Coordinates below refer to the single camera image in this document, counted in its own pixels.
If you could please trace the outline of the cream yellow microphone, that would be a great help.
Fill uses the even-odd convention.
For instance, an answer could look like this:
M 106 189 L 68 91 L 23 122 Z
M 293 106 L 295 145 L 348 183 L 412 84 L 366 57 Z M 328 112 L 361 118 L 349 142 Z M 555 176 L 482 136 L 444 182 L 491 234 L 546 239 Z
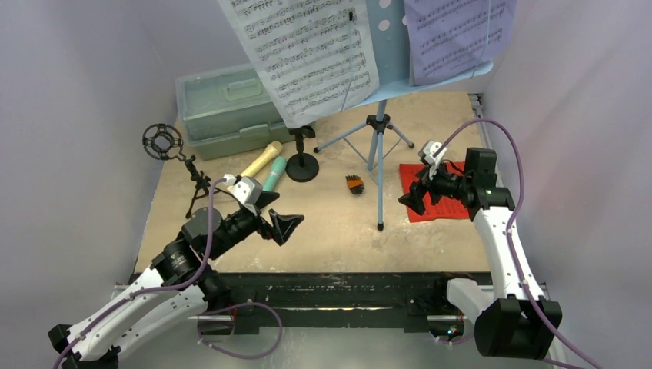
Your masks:
M 263 152 L 249 166 L 240 173 L 242 177 L 254 177 L 267 164 L 275 160 L 283 151 L 283 144 L 273 141 L 266 146 Z

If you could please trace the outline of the mint green microphone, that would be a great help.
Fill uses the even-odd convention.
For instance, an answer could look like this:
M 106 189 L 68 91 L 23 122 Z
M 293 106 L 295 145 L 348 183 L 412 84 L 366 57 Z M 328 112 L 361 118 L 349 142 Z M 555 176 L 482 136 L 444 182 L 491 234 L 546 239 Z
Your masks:
M 273 191 L 280 178 L 284 175 L 288 160 L 278 156 L 272 162 L 268 176 L 263 184 L 264 191 Z

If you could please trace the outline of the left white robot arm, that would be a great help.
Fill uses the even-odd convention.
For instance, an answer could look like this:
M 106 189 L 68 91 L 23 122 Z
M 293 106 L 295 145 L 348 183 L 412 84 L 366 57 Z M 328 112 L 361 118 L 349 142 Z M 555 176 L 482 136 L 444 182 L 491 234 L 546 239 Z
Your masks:
M 250 190 L 236 196 L 239 208 L 222 216 L 212 206 L 198 209 L 177 237 L 118 296 L 76 324 L 58 324 L 48 338 L 58 353 L 55 368 L 117 368 L 122 358 L 150 337 L 192 315 L 233 314 L 254 307 L 237 302 L 209 262 L 252 234 L 284 245 L 305 220 L 260 206 L 278 194 Z

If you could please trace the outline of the light blue music stand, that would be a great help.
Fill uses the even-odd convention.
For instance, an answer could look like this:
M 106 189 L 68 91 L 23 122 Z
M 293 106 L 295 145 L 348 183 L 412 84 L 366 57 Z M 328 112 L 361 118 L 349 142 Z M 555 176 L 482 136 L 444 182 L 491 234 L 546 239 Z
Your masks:
M 386 131 L 392 131 L 398 136 L 397 144 L 404 142 L 409 148 L 414 147 L 411 141 L 399 127 L 391 121 L 386 112 L 387 103 L 392 98 L 424 91 L 435 87 L 449 85 L 477 75 L 486 75 L 494 66 L 490 59 L 476 63 L 472 68 L 461 71 L 448 79 L 431 85 L 416 86 L 411 67 L 411 56 L 408 37 L 408 26 L 405 17 L 404 1 L 388 1 L 383 7 L 380 1 L 367 2 L 368 19 L 371 26 L 371 39 L 374 47 L 375 63 L 380 78 L 379 88 L 366 98 L 361 106 L 376 103 L 377 111 L 369 115 L 365 121 L 352 129 L 322 143 L 314 148 L 314 153 L 322 152 L 327 147 L 343 141 L 358 154 L 366 164 L 366 171 L 377 186 L 378 221 L 377 229 L 384 230 L 384 159 L 394 149 L 384 148 Z M 372 131 L 369 152 L 364 155 L 349 140 L 349 137 L 362 128 Z

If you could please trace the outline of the lavender sheet music page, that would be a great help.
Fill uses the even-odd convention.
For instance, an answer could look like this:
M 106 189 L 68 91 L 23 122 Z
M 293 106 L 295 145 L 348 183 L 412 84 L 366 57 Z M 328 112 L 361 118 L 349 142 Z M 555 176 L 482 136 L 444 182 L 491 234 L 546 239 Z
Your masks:
M 411 84 L 477 75 L 511 42 L 515 0 L 406 1 Z

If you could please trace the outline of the black round-base microphone stand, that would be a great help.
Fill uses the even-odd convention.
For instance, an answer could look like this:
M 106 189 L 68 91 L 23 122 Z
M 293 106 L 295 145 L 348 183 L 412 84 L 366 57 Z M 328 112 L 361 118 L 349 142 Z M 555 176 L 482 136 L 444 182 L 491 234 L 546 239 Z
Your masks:
M 285 169 L 287 176 L 299 183 L 313 180 L 318 175 L 319 164 L 313 155 L 304 152 L 304 139 L 315 138 L 314 129 L 310 125 L 305 125 L 289 129 L 288 133 L 294 136 L 297 153 L 287 160 Z

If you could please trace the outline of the white sheet music page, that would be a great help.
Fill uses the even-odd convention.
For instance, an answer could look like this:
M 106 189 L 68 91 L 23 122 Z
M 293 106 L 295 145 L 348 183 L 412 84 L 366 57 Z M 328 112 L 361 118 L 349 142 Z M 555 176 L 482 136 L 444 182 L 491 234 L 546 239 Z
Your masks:
M 380 86 L 364 1 L 220 1 L 288 128 L 362 103 Z

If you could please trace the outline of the red sheet music page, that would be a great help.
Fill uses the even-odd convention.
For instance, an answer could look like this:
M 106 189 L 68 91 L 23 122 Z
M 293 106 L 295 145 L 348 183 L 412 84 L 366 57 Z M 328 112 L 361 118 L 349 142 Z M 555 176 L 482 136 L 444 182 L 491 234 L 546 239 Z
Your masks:
M 416 174 L 424 167 L 423 164 L 399 164 L 401 187 L 404 193 L 409 191 L 410 185 L 415 181 Z M 425 212 L 419 215 L 407 209 L 408 220 L 411 223 L 436 221 L 439 219 L 448 220 L 469 220 L 467 209 L 459 200 L 443 197 L 436 205 L 432 205 L 429 194 L 424 197 Z

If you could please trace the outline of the black tripod microphone stand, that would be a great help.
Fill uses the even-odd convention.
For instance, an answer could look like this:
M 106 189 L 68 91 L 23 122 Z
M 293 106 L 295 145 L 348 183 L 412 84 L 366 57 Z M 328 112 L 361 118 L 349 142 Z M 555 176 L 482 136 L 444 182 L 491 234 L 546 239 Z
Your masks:
M 211 179 L 197 169 L 195 155 L 187 156 L 183 153 L 184 141 L 181 132 L 173 125 L 164 123 L 150 125 L 144 130 L 141 143 L 148 156 L 155 160 L 177 160 L 184 164 L 190 174 L 190 180 L 195 184 L 195 193 L 185 214 L 185 218 L 190 219 L 195 202 L 208 197 Z

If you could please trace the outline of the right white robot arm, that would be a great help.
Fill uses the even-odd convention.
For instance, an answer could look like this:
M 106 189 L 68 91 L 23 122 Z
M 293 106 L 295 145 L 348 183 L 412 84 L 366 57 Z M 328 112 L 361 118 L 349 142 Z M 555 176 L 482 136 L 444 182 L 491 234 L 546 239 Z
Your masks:
M 524 257 L 512 218 L 516 204 L 510 190 L 497 184 L 495 151 L 468 148 L 464 170 L 450 173 L 444 163 L 446 149 L 428 141 L 419 151 L 424 164 L 399 203 L 417 214 L 425 199 L 458 200 L 480 235 L 490 266 L 493 294 L 486 294 L 471 279 L 453 278 L 435 288 L 434 307 L 443 313 L 463 312 L 473 328 L 479 353 L 485 357 L 543 360 L 554 339 L 545 325 L 559 327 L 561 306 L 544 296 Z

